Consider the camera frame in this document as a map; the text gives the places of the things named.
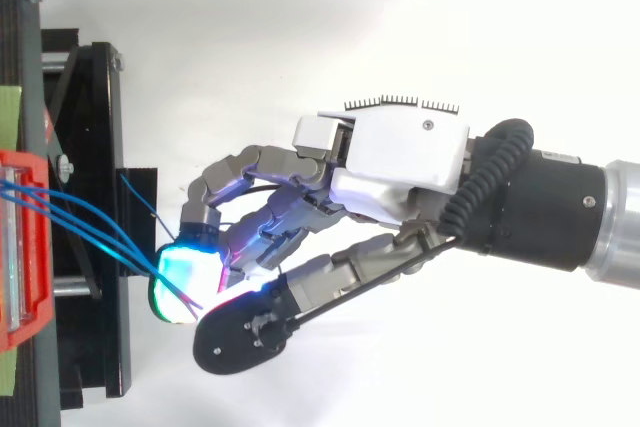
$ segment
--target red plastic bracket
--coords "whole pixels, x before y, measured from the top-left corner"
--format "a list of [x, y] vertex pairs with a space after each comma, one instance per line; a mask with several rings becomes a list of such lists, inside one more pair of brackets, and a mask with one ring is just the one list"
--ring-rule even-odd
[[[0, 150], [0, 167], [20, 170], [16, 183], [24, 187], [48, 188], [47, 160], [33, 154]], [[28, 197], [22, 200], [36, 205]], [[0, 265], [0, 352], [10, 350], [37, 334], [53, 319], [53, 269], [51, 267], [51, 226], [49, 219], [26, 207], [21, 209], [23, 286], [26, 315], [17, 330], [9, 332], [8, 306], [4, 305], [3, 266]]]

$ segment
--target robotic finger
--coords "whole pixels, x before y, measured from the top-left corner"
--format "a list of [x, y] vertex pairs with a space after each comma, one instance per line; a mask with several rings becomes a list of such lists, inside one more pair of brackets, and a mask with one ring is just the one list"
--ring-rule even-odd
[[[453, 247], [564, 271], [584, 267], [595, 280], [640, 288], [640, 166], [601, 169], [532, 150], [533, 130], [517, 119], [469, 139], [457, 109], [420, 107], [414, 98], [346, 107], [303, 117], [295, 152], [247, 147], [191, 184], [171, 248], [218, 256], [217, 266], [202, 262], [211, 280], [193, 282], [217, 299], [195, 299], [207, 306], [194, 341], [204, 370], [230, 374], [269, 360], [304, 323]], [[220, 232], [217, 207], [256, 178], [280, 187]], [[345, 216], [397, 233], [277, 275], [310, 232]], [[195, 263], [185, 265], [174, 270], [195, 279]]]

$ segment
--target black cable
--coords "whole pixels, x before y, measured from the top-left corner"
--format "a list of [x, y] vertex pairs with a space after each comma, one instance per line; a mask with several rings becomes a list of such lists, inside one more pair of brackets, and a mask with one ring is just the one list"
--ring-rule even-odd
[[279, 185], [259, 185], [258, 187], [251, 187], [246, 192], [243, 192], [238, 197], [242, 197], [243, 195], [255, 194], [256, 192], [264, 192], [267, 190], [276, 190], [280, 186]]
[[525, 160], [533, 148], [533, 129], [520, 119], [499, 123], [486, 137], [501, 139], [495, 153], [458, 189], [444, 207], [438, 234], [462, 239], [469, 218]]
[[434, 247], [433, 249], [429, 249], [426, 252], [420, 255], [417, 255], [414, 258], [407, 260], [406, 262], [403, 262], [399, 266], [391, 269], [385, 274], [382, 274], [380, 277], [375, 278], [371, 282], [367, 282], [366, 284], [356, 287], [352, 291], [347, 292], [346, 294], [343, 294], [340, 297], [333, 299], [324, 305], [321, 305], [320, 307], [316, 308], [315, 310], [312, 310], [308, 314], [303, 314], [297, 319], [291, 319], [290, 321], [287, 322], [287, 328], [289, 332], [293, 332], [294, 330], [297, 330], [302, 324], [306, 324], [310, 320], [315, 319], [316, 317], [326, 313], [327, 311], [334, 309], [335, 307], [338, 307], [344, 304], [345, 302], [355, 299], [356, 297], [364, 294], [365, 292], [369, 292], [374, 287], [377, 287], [380, 284], [384, 284], [385, 282], [393, 279], [396, 275], [402, 274], [407, 269], [410, 269], [414, 265], [421, 264], [429, 260], [433, 260], [436, 256], [440, 255], [442, 252], [452, 249], [459, 243], [460, 243], [460, 240], [454, 239], [454, 240], [449, 240], [444, 244], [440, 244]]

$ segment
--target silver metal cylinder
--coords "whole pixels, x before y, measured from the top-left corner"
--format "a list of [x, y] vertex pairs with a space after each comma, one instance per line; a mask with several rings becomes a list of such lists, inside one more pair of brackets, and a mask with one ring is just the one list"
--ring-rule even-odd
[[56, 297], [80, 297], [91, 295], [84, 277], [56, 277], [53, 279], [53, 295]]
[[45, 74], [59, 74], [69, 58], [69, 52], [45, 52], [42, 54], [42, 71]]
[[640, 165], [616, 160], [605, 174], [607, 203], [584, 268], [593, 280], [640, 289]]

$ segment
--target blue wire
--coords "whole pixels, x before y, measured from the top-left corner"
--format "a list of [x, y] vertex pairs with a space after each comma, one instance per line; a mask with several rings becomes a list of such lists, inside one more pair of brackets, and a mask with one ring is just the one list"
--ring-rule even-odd
[[[25, 191], [29, 191], [29, 192], [37, 192], [40, 194], [47, 194], [50, 197], [57, 197], [59, 199], [63, 199], [63, 200], [67, 200], [69, 202], [72, 202], [74, 204], [78, 204], [81, 207], [84, 207], [85, 209], [87, 209], [88, 211], [92, 212], [93, 214], [97, 215], [98, 217], [100, 217], [102, 220], [104, 220], [107, 224], [109, 224], [119, 235], [120, 237], [122, 237], [122, 240], [124, 240], [129, 247], [131, 247], [131, 249], [133, 249], [138, 255], [140, 255], [142, 258], [144, 257], [144, 254], [142, 253], [142, 251], [138, 248], [138, 246], [129, 238], [129, 236], [125, 233], [124, 230], [122, 230], [122, 228], [111, 218], [109, 217], [107, 214], [105, 214], [104, 212], [102, 212], [100, 209], [94, 207], [93, 205], [91, 205], [89, 202], [86, 202], [78, 197], [75, 197], [73, 195], [69, 195], [69, 194], [65, 194], [64, 192], [58, 192], [56, 190], [50, 190], [50, 189], [43, 189], [40, 187], [23, 187], [17, 184], [13, 184], [7, 180], [0, 180], [0, 185], [5, 185], [7, 187], [9, 187], [10, 189], [13, 190], [17, 190], [18, 192], [25, 192]], [[146, 260], [145, 258], [145, 263], [148, 263], [149, 265], [151, 265], [151, 263]]]
[[164, 222], [162, 221], [162, 219], [160, 218], [160, 216], [158, 215], [158, 212], [156, 212], [156, 209], [153, 208], [153, 206], [147, 202], [146, 200], [144, 200], [144, 197], [142, 197], [138, 191], [136, 189], [133, 188], [133, 186], [129, 183], [129, 181], [127, 180], [127, 178], [124, 176], [124, 174], [120, 174], [120, 178], [122, 179], [122, 181], [124, 182], [124, 184], [127, 186], [127, 188], [131, 191], [131, 193], [133, 195], [135, 195], [138, 200], [140, 202], [142, 202], [142, 204], [149, 209], [149, 211], [156, 216], [156, 219], [158, 219], [158, 222], [160, 222], [160, 225], [162, 226], [162, 228], [167, 232], [167, 234], [169, 234], [169, 237], [171, 237], [171, 240], [176, 240], [176, 238], [173, 236], [173, 234], [171, 233], [171, 231], [169, 230], [169, 227], [167, 227]]
[[[0, 180], [0, 186], [6, 186], [6, 188], [8, 190], [16, 190], [18, 192], [22, 192], [26, 195], [29, 195], [30, 197], [33, 198], [33, 192], [41, 192], [44, 194], [48, 194], [51, 197], [59, 197], [62, 199], [66, 199], [69, 200], [70, 202], [76, 203], [78, 205], [81, 205], [82, 207], [85, 207], [87, 210], [93, 212], [94, 214], [96, 214], [98, 217], [100, 217], [101, 219], [103, 219], [104, 221], [106, 221], [109, 225], [111, 225], [118, 233], [120, 233], [120, 235], [122, 236], [123, 240], [125, 240], [125, 242], [127, 242], [127, 244], [129, 244], [134, 250], [135, 252], [137, 252], [137, 254], [139, 255], [132, 255], [132, 257], [135, 258], [135, 260], [137, 260], [138, 262], [142, 263], [143, 265], [145, 265], [147, 267], [147, 269], [149, 269], [150, 273], [152, 275], [154, 275], [154, 277], [160, 279], [162, 281], [162, 283], [171, 291], [171, 293], [173, 293], [176, 297], [178, 297], [178, 299], [180, 299], [185, 306], [187, 307], [187, 309], [189, 310], [189, 312], [191, 312], [191, 314], [197, 318], [195, 312], [193, 311], [193, 309], [191, 308], [190, 305], [188, 305], [189, 303], [192, 304], [193, 306], [197, 307], [198, 309], [202, 309], [202, 306], [200, 306], [199, 304], [197, 304], [196, 302], [194, 302], [191, 298], [189, 298], [186, 294], [184, 294], [182, 291], [180, 291], [175, 285], [173, 285], [173, 283], [171, 281], [169, 281], [164, 275], [162, 275], [152, 264], [151, 262], [149, 262], [146, 257], [144, 257], [144, 254], [142, 253], [142, 251], [140, 251], [140, 249], [138, 248], [137, 245], [135, 245], [135, 243], [129, 238], [129, 236], [120, 228], [120, 226], [113, 220], [111, 219], [109, 216], [107, 216], [104, 212], [102, 212], [100, 209], [94, 207], [93, 205], [89, 204], [88, 202], [85, 202], [82, 199], [79, 199], [77, 197], [74, 197], [72, 195], [69, 194], [64, 194], [62, 192], [57, 192], [55, 190], [49, 190], [49, 189], [42, 189], [39, 187], [22, 187], [19, 186], [17, 184], [13, 184], [11, 182], [8, 182], [6, 180]], [[56, 222], [60, 225], [62, 225], [63, 227], [67, 228], [68, 230], [77, 233], [78, 235], [80, 235], [82, 238], [86, 239], [87, 241], [91, 242], [92, 244], [96, 245], [96, 247], [100, 248], [101, 250], [103, 250], [104, 252], [106, 252], [107, 254], [111, 255], [112, 257], [114, 257], [115, 259], [121, 261], [123, 264], [125, 264], [126, 266], [128, 266], [129, 268], [132, 268], [134, 271], [136, 271], [137, 273], [139, 272], [140, 275], [144, 275], [142, 272], [140, 272], [139, 269], [137, 269], [131, 262], [129, 262], [127, 259], [125, 259], [124, 257], [122, 257], [120, 254], [117, 254], [116, 252], [114, 252], [112, 249], [110, 249], [109, 247], [107, 247], [106, 245], [102, 244], [101, 242], [99, 242], [98, 240], [96, 240], [95, 238], [89, 236], [88, 234], [84, 233], [83, 231], [77, 229], [75, 226], [69, 224], [68, 222], [65, 222], [57, 217], [53, 217], [52, 215], [50, 215], [47, 211], [39, 209], [38, 207], [34, 206], [33, 204], [30, 204], [28, 202], [24, 202], [16, 197], [12, 197], [12, 196], [7, 196], [1, 193], [0, 191], [0, 198], [3, 198], [5, 200], [8, 200], [10, 202], [16, 202], [19, 205], [22, 205], [24, 207], [27, 208], [31, 208], [34, 211], [44, 215], [45, 217], [49, 218], [50, 220], [52, 220], [53, 222]], [[52, 204], [46, 202], [44, 199], [37, 197], [37, 201], [42, 203], [43, 205], [47, 205], [48, 206], [52, 206], [55, 209], [58, 209], [56, 206], [53, 206]], [[82, 224], [85, 224], [84, 222], [82, 222], [80, 219], [78, 219], [77, 217], [74, 217], [74, 221], [80, 222]], [[129, 249], [125, 250], [127, 253], [132, 253]]]
[[116, 251], [112, 250], [111, 248], [107, 247], [106, 245], [104, 245], [102, 242], [98, 241], [97, 239], [95, 239], [94, 237], [91, 237], [89, 234], [87, 234], [86, 232], [78, 229], [77, 227], [75, 227], [74, 225], [60, 219], [59, 217], [56, 217], [54, 215], [49, 214], [46, 210], [41, 209], [29, 202], [26, 202], [24, 200], [18, 199], [17, 197], [14, 197], [12, 195], [7, 195], [4, 194], [2, 192], [0, 192], [0, 198], [7, 200], [9, 202], [14, 202], [18, 205], [21, 205], [22, 207], [26, 207], [28, 209], [32, 209], [33, 211], [39, 213], [40, 215], [43, 215], [44, 217], [47, 217], [49, 220], [51, 220], [52, 222], [55, 222], [56, 224], [61, 225], [62, 227], [64, 227], [65, 229], [68, 229], [69, 231], [73, 232], [74, 234], [78, 234], [80, 237], [82, 237], [83, 239], [85, 239], [87, 242], [91, 242], [93, 245], [95, 245], [96, 247], [98, 247], [100, 250], [106, 252], [107, 254], [109, 254], [111, 257], [113, 257], [114, 259], [122, 262], [124, 265], [126, 265], [127, 267], [129, 267], [131, 270], [133, 270], [134, 272], [140, 272], [140, 269], [138, 269], [135, 265], [133, 265], [131, 262], [129, 262], [127, 259], [125, 259], [123, 256], [121, 256], [120, 254], [118, 254]]
[[38, 195], [36, 195], [34, 193], [28, 192], [27, 189], [28, 189], [28, 187], [25, 187], [25, 188], [21, 189], [21, 191], [22, 191], [22, 193], [24, 195], [27, 195], [27, 196], [31, 197], [33, 200], [37, 201], [39, 204], [44, 205], [50, 211], [58, 214], [63, 219], [66, 219], [66, 220], [68, 220], [70, 222], [73, 222], [74, 224], [78, 225], [79, 227], [82, 227], [83, 229], [85, 229], [89, 233], [93, 234], [94, 236], [98, 237], [99, 239], [102, 239], [105, 242], [110, 243], [114, 247], [117, 247], [122, 252], [124, 252], [129, 257], [131, 257], [133, 260], [138, 261], [140, 264], [144, 264], [144, 262], [140, 260], [140, 256], [137, 255], [135, 252], [133, 252], [131, 249], [129, 249], [122, 242], [118, 242], [116, 239], [114, 239], [110, 235], [108, 235], [108, 234], [106, 234], [106, 233], [104, 233], [104, 232], [92, 227], [91, 225], [87, 224], [86, 222], [80, 220], [75, 215], [68, 213], [64, 209], [61, 209], [60, 207], [57, 207], [56, 205], [52, 204], [51, 202], [45, 201], [42, 197], [39, 197]]
[[[0, 199], [4, 199], [7, 200], [9, 202], [14, 202], [18, 205], [21, 205], [23, 207], [26, 207], [28, 209], [31, 209], [37, 213], [39, 213], [40, 215], [43, 215], [44, 217], [48, 218], [49, 220], [51, 220], [52, 222], [55, 222], [59, 225], [61, 225], [62, 227], [64, 227], [65, 229], [79, 235], [80, 237], [82, 237], [83, 239], [85, 239], [86, 241], [92, 243], [93, 245], [95, 245], [96, 247], [98, 247], [100, 250], [102, 250], [103, 252], [105, 252], [106, 254], [110, 255], [111, 257], [113, 257], [114, 259], [118, 260], [119, 262], [121, 262], [122, 264], [126, 265], [127, 267], [129, 267], [131, 270], [133, 270], [136, 273], [139, 273], [140, 275], [144, 275], [132, 262], [130, 262], [128, 259], [124, 258], [122, 255], [118, 254], [117, 252], [115, 252], [113, 249], [107, 247], [106, 245], [104, 245], [102, 242], [100, 242], [99, 240], [97, 240], [94, 237], [91, 237], [89, 234], [87, 234], [86, 232], [84, 232], [81, 229], [78, 229], [77, 227], [75, 227], [74, 225], [62, 220], [59, 217], [56, 217], [54, 215], [51, 215], [49, 212], [47, 212], [46, 210], [43, 210], [37, 206], [35, 206], [34, 204], [31, 204], [29, 202], [26, 202], [22, 199], [18, 199], [17, 197], [14, 196], [10, 196], [10, 195], [6, 195], [3, 194], [2, 191], [0, 191]], [[47, 204], [48, 202], [45, 202], [43, 199], [38, 198], [38, 202], [41, 202], [43, 204]], [[169, 289], [169, 291], [175, 295], [180, 301], [182, 301], [182, 303], [185, 305], [185, 307], [189, 310], [189, 312], [197, 319], [198, 316], [196, 315], [196, 313], [194, 312], [194, 310], [191, 308], [191, 305], [189, 305], [189, 303], [193, 304], [195, 307], [202, 309], [201, 306], [199, 306], [198, 304], [196, 304], [193, 300], [191, 300], [188, 296], [186, 296], [182, 291], [180, 291], [180, 289], [178, 289], [175, 285], [173, 285], [173, 283], [171, 283], [164, 275], [160, 274], [160, 272], [158, 272], [155, 268], [153, 268], [153, 270], [155, 271], [156, 277], [158, 277], [162, 283], [167, 287], [167, 289]]]

